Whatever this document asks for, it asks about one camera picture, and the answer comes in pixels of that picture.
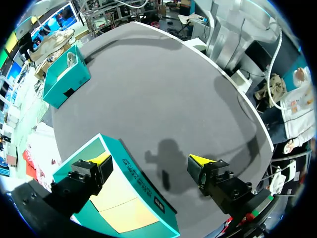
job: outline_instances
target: screw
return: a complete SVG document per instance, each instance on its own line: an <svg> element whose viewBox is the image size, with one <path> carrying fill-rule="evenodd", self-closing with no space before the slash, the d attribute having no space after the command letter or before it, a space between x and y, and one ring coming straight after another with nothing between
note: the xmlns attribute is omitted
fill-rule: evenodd
<svg viewBox="0 0 317 238"><path fill-rule="evenodd" d="M23 205L26 205L29 202L29 200L27 198L23 199Z"/></svg>
<svg viewBox="0 0 317 238"><path fill-rule="evenodd" d="M227 174L228 174L229 178L233 178L234 177L233 171L227 171Z"/></svg>
<svg viewBox="0 0 317 238"><path fill-rule="evenodd" d="M233 195L233 197L238 196L238 195L239 195L239 191L238 191L237 189L234 189L234 190L232 191L232 195Z"/></svg>

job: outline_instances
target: teal box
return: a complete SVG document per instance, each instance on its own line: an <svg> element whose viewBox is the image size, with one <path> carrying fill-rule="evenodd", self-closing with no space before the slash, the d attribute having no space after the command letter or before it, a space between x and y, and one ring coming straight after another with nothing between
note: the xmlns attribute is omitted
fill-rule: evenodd
<svg viewBox="0 0 317 238"><path fill-rule="evenodd" d="M74 214L77 222L118 238L180 236L176 211L143 176L117 139L96 135L63 162L53 174L55 182L65 178L76 161L99 158L105 153L111 155L113 171L98 196L92 195L82 210ZM140 209L147 212L137 215Z"/></svg>
<svg viewBox="0 0 317 238"><path fill-rule="evenodd" d="M67 53L76 55L77 63L67 66ZM84 57L77 46L63 53L48 69L43 92L43 100L59 108L78 88L91 79Z"/></svg>

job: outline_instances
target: gray table surface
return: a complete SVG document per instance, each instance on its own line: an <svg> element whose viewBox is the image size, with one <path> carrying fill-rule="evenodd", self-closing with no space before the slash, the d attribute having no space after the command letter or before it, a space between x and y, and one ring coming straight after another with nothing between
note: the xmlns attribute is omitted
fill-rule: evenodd
<svg viewBox="0 0 317 238"><path fill-rule="evenodd" d="M254 111L207 60L146 26L120 26L80 50L92 78L53 109L62 160L97 133L122 139L177 210L182 237L218 228L228 215L201 195L187 158L223 159L257 185L272 153Z"/></svg>

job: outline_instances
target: white shirt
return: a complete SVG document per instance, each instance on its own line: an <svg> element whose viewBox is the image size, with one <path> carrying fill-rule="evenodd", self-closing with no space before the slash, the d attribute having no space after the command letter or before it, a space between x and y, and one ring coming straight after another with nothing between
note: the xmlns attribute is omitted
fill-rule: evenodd
<svg viewBox="0 0 317 238"><path fill-rule="evenodd" d="M282 110L286 136L293 139L294 146L302 146L310 140L316 132L314 113L314 90L311 83L311 73L306 66L304 68L304 81L296 78L293 74L294 84L297 89L285 94L281 99L281 107L289 108Z"/></svg>

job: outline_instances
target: white cable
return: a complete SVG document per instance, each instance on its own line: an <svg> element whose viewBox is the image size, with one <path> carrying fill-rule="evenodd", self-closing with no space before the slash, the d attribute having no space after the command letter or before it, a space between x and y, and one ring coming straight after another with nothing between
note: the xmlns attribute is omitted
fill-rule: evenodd
<svg viewBox="0 0 317 238"><path fill-rule="evenodd" d="M117 1L119 3L122 3L123 5L129 6L131 8L142 8L148 3L149 0L145 0L145 3L143 5L141 5L141 6L132 6L132 5L126 4L125 2L122 2L120 0L115 0L115 1Z"/></svg>
<svg viewBox="0 0 317 238"><path fill-rule="evenodd" d="M278 45L277 45L277 48L275 50L275 53L273 55L273 58L272 58L272 61L271 61L271 64L269 65L269 69L268 69L268 72L267 72L267 92L268 92L268 96L269 96L269 99L272 101L272 103L274 104L274 106L276 106L278 109L280 110L288 110L288 108L283 108L283 107L280 107L278 104L276 104L276 102L273 100L273 97L271 95L271 89L270 89L270 84L269 84L269 80L270 80L270 76L271 76L271 71L272 71L272 68L273 68L273 64L275 62L275 59L277 57L277 54L279 52L279 49L281 48L281 45L282 45L282 28L276 23L276 22L273 22L271 24L276 24L277 27L279 28L279 41L278 41Z"/></svg>
<svg viewBox="0 0 317 238"><path fill-rule="evenodd" d="M268 179L268 178L270 178L270 177L272 177L272 176L278 174L279 172L282 172L283 170L287 169L287 168L290 167L291 165L292 165L292 164L290 163L290 164L289 164L288 166L286 166L285 168L281 169L280 171L278 171L278 172L276 172L276 173L273 173L273 174L270 175L270 176L267 176L267 177L261 179L260 181L266 180L266 179Z"/></svg>
<svg viewBox="0 0 317 238"><path fill-rule="evenodd" d="M83 10L84 7L85 7L85 4L83 4L82 7L79 9L79 11L78 11L78 13L75 15L74 19L73 19L66 27L63 26L62 29L67 29L67 28L76 20L76 18L79 16L80 12ZM43 26L43 24L40 22L40 20L38 19L38 17L37 17L37 16L35 16L35 17L36 17L36 21L38 22L38 24L39 24L45 31L47 31L47 32L54 32L54 31L51 31L51 30L45 28L45 27Z"/></svg>

